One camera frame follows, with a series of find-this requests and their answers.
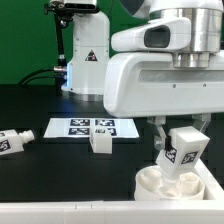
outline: white cup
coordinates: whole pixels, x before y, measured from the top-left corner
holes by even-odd
[[[139,174],[139,183],[148,191],[157,190],[162,184],[161,172],[147,168]]]
[[[190,172],[180,175],[180,179],[177,182],[177,188],[186,195],[196,195],[199,193],[199,181],[200,178]]]

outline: black cable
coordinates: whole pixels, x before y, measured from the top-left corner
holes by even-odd
[[[34,77],[31,78],[29,80],[27,80],[26,82],[23,83],[23,85],[27,85],[29,82],[33,81],[33,80],[37,80],[37,79],[56,79],[58,78],[58,75],[54,75],[54,76],[40,76],[40,77]]]
[[[107,16],[108,16],[108,17],[111,16],[113,6],[114,6],[114,0],[111,0],[111,3],[110,3],[110,9],[109,9],[109,11],[108,11],[108,13],[107,13]]]
[[[18,85],[23,85],[24,82],[26,82],[29,78],[32,78],[35,75],[41,74],[41,73],[45,73],[45,72],[53,72],[54,69],[53,68],[45,68],[45,69],[40,69],[37,70],[35,72],[30,73],[29,75],[25,76],[19,83]]]

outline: white container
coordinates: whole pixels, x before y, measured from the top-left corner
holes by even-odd
[[[136,201],[203,200],[205,184],[195,173],[181,174],[172,184],[159,166],[146,167],[136,175]]]
[[[106,127],[91,127],[89,141],[94,153],[112,154],[112,136]]]
[[[224,191],[200,160],[194,172],[206,185],[206,200],[0,203],[0,223],[223,224]]]
[[[24,151],[23,144],[34,140],[32,131],[17,134],[15,130],[0,131],[0,155]]]

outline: green background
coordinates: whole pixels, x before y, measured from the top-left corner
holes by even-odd
[[[7,0],[0,7],[0,84],[18,83],[25,75],[57,65],[57,45],[53,13],[43,13],[49,0]],[[111,0],[98,0],[101,10],[108,15]],[[145,21],[129,16],[114,0],[109,16],[111,35]],[[72,27],[63,31],[67,60],[72,57]]]

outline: white block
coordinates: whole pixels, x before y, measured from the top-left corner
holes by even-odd
[[[168,176],[175,176],[180,171],[189,172],[196,164],[209,138],[194,127],[171,129],[172,149],[162,150],[157,158],[157,164]]]
[[[94,153],[112,154],[112,136],[106,127],[91,127],[89,140]]]

